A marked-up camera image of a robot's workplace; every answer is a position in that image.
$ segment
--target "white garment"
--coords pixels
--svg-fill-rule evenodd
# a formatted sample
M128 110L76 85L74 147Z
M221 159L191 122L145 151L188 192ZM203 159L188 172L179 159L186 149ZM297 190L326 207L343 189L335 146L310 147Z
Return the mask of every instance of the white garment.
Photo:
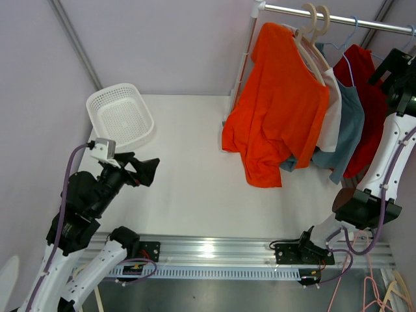
M292 31L293 34L295 34L297 31L296 28L289 25L281 24L281 26ZM303 41L301 41L301 44L315 61L319 72L324 79L325 85L330 90L330 102L328 103L328 109L326 110L324 121L322 123L317 146L321 151L334 152L338 143L339 124L341 123L341 91L339 90L333 69L330 68L325 70L314 52L312 52L312 50L306 44L304 44Z

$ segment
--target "clothing rack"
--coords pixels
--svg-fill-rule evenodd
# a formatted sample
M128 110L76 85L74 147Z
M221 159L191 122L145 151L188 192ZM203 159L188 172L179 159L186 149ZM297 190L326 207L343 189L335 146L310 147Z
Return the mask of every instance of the clothing rack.
M305 10L298 10L295 8L285 8L283 6L280 7L276 5L268 5L265 1L254 0L252 14L250 18L250 24L249 24L248 32L246 35L246 42L244 45L244 51L242 53L242 58L240 62L240 67L239 67L239 71L237 74L237 79L234 84L234 89L231 92L231 105L230 105L229 113L233 111L235 105L237 104L237 98L239 95L242 78L244 76L244 70L246 69L248 52L250 50L255 24L257 22L257 17L259 16L260 11L277 12L277 13L288 14L288 15L293 15L293 16L303 16L305 18L311 17L311 13ZM317 17L318 17L318 20L324 19L324 16L321 13L318 13ZM354 18L344 18L341 16L331 15L330 21L334 23L344 24L344 25L351 25L351 26L356 25L356 20ZM411 27L401 27L401 26L396 26L396 25L390 25L387 23L379 22L379 21L362 21L359 19L357 20L357 26L368 28L368 29L375 29L379 31L388 31L390 33L408 34L408 35L413 34L413 29Z

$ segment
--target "perforated basket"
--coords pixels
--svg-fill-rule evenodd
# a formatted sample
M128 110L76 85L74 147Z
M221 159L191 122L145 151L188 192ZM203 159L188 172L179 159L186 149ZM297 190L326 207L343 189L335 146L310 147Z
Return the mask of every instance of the perforated basket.
M120 83L92 94L86 101L98 137L116 141L116 152L133 151L145 144L155 122L139 91Z

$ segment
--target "robotic arm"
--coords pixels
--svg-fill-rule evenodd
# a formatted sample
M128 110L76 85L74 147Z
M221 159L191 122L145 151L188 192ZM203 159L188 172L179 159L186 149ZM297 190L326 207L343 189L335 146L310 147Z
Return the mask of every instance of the robotic arm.
M296 243L272 242L277 264L319 265L324 261L332 265L332 242L344 235L348 250L340 251L364 255L376 244L383 224L399 216L402 208L395 204L398 183L416 143L416 62L413 59L393 49L370 78L369 83L374 85L386 71L391 72L380 86L387 94L390 109L371 166L357 189L344 188L338 193L332 214L323 223L303 232ZM377 228L373 241L365 250L355 251L348 233L365 228Z
M159 159L140 162L134 153L114 154L115 141L97 138L88 144L91 156L103 170L97 179L89 172L77 172L68 181L66 210L60 226L59 213L47 234L44 259L26 301L18 311L77 311L93 288L121 261L136 257L140 251L140 237L126 227L115 229L99 255L77 278L68 278L92 235L98 230L101 218L123 185L150 186ZM131 164L136 172L125 167ZM54 251L55 238L59 237Z

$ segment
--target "hanger hook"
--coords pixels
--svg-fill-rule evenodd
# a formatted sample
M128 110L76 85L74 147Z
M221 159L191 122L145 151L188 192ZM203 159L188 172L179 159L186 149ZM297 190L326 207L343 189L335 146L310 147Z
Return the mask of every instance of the hanger hook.
M328 31L328 28L330 28L330 11L328 10L328 8L325 5L319 5L316 7L317 12L322 13L322 15L324 16L324 26L322 26L321 29L319 29L318 27L315 28L315 31L313 32L312 35L312 39L311 39L311 44L315 44L315 42L317 41L318 36L322 36L324 34L326 34L326 32Z
M346 37L346 40L345 40L345 42L342 44L342 46L340 47L340 48L343 48L344 50L346 49L346 45L348 44L348 41L350 41L350 39L351 39L351 37L353 36L353 35L355 35L355 33L357 32L357 29L358 29L358 18L357 18L357 16L355 16L355 15L353 15L353 16L351 16L352 18L354 18L355 19L355 21L356 21L356 26L355 26L355 28L354 28L354 31L348 36L348 37Z
M410 45L410 43L413 41L413 38L415 37L415 27L413 25L408 25L408 27L411 27L411 38L408 43L403 45L402 50L405 50L405 48L407 48L408 45Z
M304 5L302 5L302 8L304 8L305 10L309 11L309 13L311 13L311 24L309 26L302 26L301 29L299 29L298 31L298 35L296 36L296 42L300 43L302 37L304 36L304 34L310 33L311 31L313 31L317 25L317 10L315 8L315 6L312 3L305 3Z

